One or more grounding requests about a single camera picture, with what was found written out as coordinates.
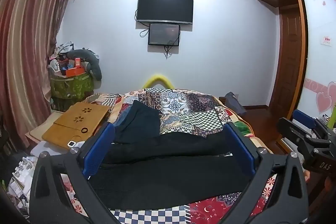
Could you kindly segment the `person right hand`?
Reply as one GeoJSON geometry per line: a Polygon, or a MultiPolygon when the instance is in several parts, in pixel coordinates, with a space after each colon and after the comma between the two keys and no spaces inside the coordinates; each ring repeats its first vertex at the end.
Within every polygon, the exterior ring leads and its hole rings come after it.
{"type": "Polygon", "coordinates": [[[303,172],[303,175],[304,175],[305,181],[309,181],[310,180],[310,172],[308,170],[305,170],[303,172]]]}

